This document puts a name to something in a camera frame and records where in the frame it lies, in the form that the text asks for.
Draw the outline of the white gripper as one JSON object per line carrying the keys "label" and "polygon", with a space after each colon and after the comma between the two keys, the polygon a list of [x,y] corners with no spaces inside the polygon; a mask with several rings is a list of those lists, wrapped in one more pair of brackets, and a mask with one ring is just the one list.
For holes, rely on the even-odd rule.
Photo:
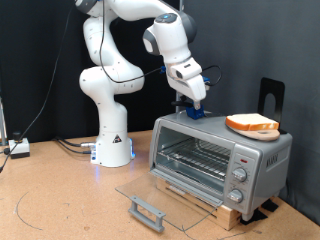
{"label": "white gripper", "polygon": [[201,66],[192,58],[166,65],[169,85],[177,92],[192,99],[195,110],[201,108],[201,100],[206,97],[206,88],[201,75]]}

